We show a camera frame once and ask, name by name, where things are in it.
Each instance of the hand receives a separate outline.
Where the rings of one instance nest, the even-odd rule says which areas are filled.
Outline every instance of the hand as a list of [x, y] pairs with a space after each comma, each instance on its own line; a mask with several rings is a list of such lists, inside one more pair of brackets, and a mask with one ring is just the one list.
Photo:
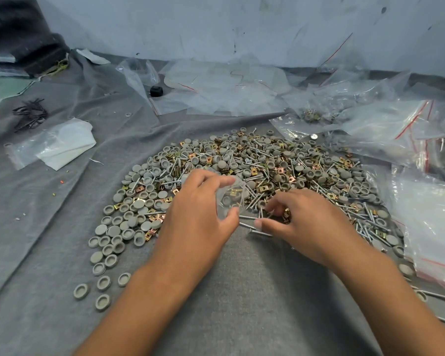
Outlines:
[[287, 241], [297, 251], [317, 263], [332, 268], [332, 262], [348, 247], [368, 245], [346, 215], [323, 196], [307, 188], [279, 192], [267, 202], [266, 211], [281, 216], [290, 209], [288, 225], [263, 218], [255, 227]]
[[179, 284], [190, 292], [214, 265], [223, 245], [239, 225], [237, 207], [225, 220], [216, 214], [216, 190], [232, 185], [232, 176], [206, 170], [191, 171], [174, 197], [149, 264], [167, 284]]

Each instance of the white wall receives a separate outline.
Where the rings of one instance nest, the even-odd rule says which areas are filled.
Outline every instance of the white wall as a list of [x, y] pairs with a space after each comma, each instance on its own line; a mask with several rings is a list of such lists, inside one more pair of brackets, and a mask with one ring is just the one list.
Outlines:
[[445, 76], [445, 0], [38, 0], [68, 46], [317, 66], [351, 32], [371, 69]]

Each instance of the right hand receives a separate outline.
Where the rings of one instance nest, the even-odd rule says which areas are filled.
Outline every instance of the right hand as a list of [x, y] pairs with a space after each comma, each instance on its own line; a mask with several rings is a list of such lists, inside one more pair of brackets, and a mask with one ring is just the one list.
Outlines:
[[368, 245], [346, 215], [314, 191], [292, 188], [279, 192], [267, 202], [265, 210], [281, 216], [287, 207], [291, 213], [290, 224], [261, 218], [254, 221], [254, 226], [284, 239], [298, 252], [329, 268], [347, 247]]

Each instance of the forearm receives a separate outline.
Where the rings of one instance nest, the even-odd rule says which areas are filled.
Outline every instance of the forearm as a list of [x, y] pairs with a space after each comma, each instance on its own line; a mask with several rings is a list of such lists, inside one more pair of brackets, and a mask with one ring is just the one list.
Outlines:
[[191, 289], [169, 285], [151, 265], [132, 275], [109, 314], [76, 351], [81, 355], [148, 355]]
[[361, 308], [385, 355], [445, 355], [445, 326], [389, 257], [365, 244], [337, 260], [332, 269]]

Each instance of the gray cloth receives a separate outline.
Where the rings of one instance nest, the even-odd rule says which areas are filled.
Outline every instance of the gray cloth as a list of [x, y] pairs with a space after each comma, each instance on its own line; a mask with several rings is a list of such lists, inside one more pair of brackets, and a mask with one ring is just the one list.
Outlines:
[[[36, 97], [45, 98], [51, 117], [35, 131], [13, 134], [17, 119], [11, 110]], [[72, 116], [93, 125], [94, 148], [59, 171], [41, 161], [13, 169], [4, 143]], [[1, 103], [0, 356], [69, 354], [105, 315], [94, 308], [100, 293], [89, 262], [95, 250], [87, 242], [133, 165], [187, 137], [204, 139], [242, 126], [264, 132], [269, 118], [183, 112], [157, 118], [114, 66], [91, 65], [75, 54], [68, 71]], [[122, 292], [117, 277], [144, 264], [154, 241], [141, 249], [128, 245], [106, 272], [114, 301]], [[83, 282], [91, 291], [76, 301], [72, 291]], [[238, 228], [155, 354], [377, 355], [380, 349], [361, 311], [326, 268], [280, 240]]]

